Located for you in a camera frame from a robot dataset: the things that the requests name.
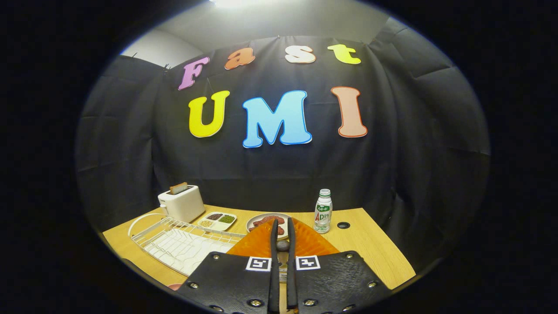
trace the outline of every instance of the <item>black backdrop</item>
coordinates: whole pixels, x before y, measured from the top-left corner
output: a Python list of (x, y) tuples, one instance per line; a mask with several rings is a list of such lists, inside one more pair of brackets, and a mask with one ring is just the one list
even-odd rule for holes
[[(327, 50), (335, 44), (356, 49), (353, 56), (362, 62), (338, 61)], [(290, 45), (310, 46), (316, 62), (289, 63)], [(256, 59), (225, 70), (228, 55), (243, 47)], [(204, 56), (211, 62), (193, 86), (179, 91), (184, 65)], [(338, 134), (339, 103), (330, 91), (336, 86), (360, 91), (366, 136)], [(211, 95), (223, 90), (230, 96), (222, 128), (211, 137), (193, 136), (187, 104), (207, 97), (202, 121), (209, 123)], [(244, 148), (242, 103), (262, 97), (275, 110), (293, 90), (307, 92), (312, 142)], [(312, 211), (319, 189), (329, 188), (335, 210), (364, 207), (417, 271), (464, 231), (482, 199), (490, 154), (482, 110), (461, 72), (392, 18), (370, 44), (274, 37), (218, 49), (168, 71), (121, 56), (85, 106), (77, 147), (84, 204), (101, 230), (153, 209), (159, 193), (183, 181), (198, 185), (206, 204), (257, 211)]]

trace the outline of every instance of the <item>wooden table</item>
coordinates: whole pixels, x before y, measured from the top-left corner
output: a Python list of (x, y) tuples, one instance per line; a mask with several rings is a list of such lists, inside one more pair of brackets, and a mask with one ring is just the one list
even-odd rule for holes
[[(205, 209), (205, 213), (191, 222), (192, 224), (196, 225), (198, 220), (209, 212), (219, 211), (232, 213), (237, 215), (237, 220), (227, 231), (238, 234), (247, 234), (246, 222), (255, 215), (265, 213), (235, 210), (211, 205), (205, 205)], [(157, 208), (149, 213), (163, 213), (163, 211), (161, 208)], [(309, 226), (313, 225), (313, 212), (285, 214)], [(136, 223), (134, 230), (144, 230), (159, 221), (161, 217), (160, 215), (145, 217)], [(130, 260), (148, 275), (166, 286), (186, 281), (186, 276), (172, 270), (142, 251), (137, 244), (128, 237), (128, 229), (134, 220), (135, 219), (132, 219), (103, 232), (103, 235), (113, 250), (121, 258)], [(342, 221), (350, 223), (350, 228), (338, 228), (337, 223)], [(357, 251), (389, 289), (396, 288), (415, 275), (415, 271), (411, 264), (409, 264), (395, 244), (362, 208), (334, 211), (331, 217), (331, 229), (328, 233), (323, 234), (323, 237), (341, 252), (348, 250)], [(283, 314), (286, 313), (285, 283), (280, 284), (280, 294), (280, 309)]]

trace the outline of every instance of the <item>ceiling light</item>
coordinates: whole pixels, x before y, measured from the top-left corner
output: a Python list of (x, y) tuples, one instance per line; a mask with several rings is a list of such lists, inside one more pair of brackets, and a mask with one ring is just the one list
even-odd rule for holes
[(253, 4), (271, 3), (274, 0), (209, 0), (218, 8), (245, 7)]

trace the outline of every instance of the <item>rivet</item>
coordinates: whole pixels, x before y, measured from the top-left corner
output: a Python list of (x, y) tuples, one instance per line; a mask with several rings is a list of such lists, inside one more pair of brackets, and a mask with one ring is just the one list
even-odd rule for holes
[(314, 306), (316, 305), (317, 301), (314, 299), (307, 299), (304, 300), (304, 306)]
[(260, 300), (253, 299), (253, 300), (248, 301), (248, 304), (250, 304), (253, 307), (261, 307), (263, 303)]
[(343, 309), (343, 312), (349, 311), (349, 310), (351, 310), (352, 308), (354, 308), (354, 304), (351, 304), (351, 305), (349, 305), (349, 306), (346, 306), (346, 307)]

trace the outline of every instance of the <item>blue letter m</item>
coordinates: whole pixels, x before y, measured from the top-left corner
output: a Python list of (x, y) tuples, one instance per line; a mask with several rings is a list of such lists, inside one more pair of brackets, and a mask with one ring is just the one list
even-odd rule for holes
[(263, 140), (258, 136), (258, 126), (272, 145), (277, 139), (281, 124), (285, 124), (283, 135), (279, 138), (285, 145), (305, 144), (312, 140), (312, 134), (306, 131), (304, 122), (305, 91), (290, 91), (285, 93), (275, 112), (272, 112), (263, 98), (252, 98), (244, 102), (246, 109), (246, 139), (242, 142), (245, 148), (262, 146)]

